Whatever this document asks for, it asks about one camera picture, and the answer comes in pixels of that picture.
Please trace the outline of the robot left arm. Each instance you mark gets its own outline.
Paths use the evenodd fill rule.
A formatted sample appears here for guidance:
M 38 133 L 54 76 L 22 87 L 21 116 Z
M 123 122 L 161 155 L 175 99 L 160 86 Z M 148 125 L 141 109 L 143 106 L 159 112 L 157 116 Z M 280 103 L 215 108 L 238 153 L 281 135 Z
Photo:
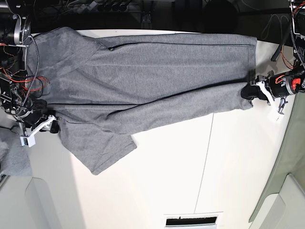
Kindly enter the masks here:
M 289 7 L 291 16 L 288 27 L 271 57 L 271 61 L 274 62 L 281 55 L 289 71 L 278 74 L 269 71 L 266 76 L 251 76 L 247 86 L 241 90 L 242 98 L 250 101 L 255 98 L 267 101 L 279 114 L 283 113 L 288 96 L 305 92 L 305 2 L 290 0 Z M 293 63 L 284 57 L 284 45 L 289 37 L 293 44 Z

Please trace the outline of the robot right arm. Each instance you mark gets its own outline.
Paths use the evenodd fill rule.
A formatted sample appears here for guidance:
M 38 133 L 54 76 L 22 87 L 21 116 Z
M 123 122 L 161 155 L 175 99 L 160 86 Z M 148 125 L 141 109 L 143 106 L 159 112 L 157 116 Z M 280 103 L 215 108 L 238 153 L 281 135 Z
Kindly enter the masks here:
M 0 2 L 0 107 L 19 123 L 24 137 L 30 135 L 28 130 L 59 131 L 55 112 L 41 99 L 48 80 L 38 75 L 40 61 L 33 74 L 26 70 L 28 46 L 36 44 L 30 23 L 24 1 Z

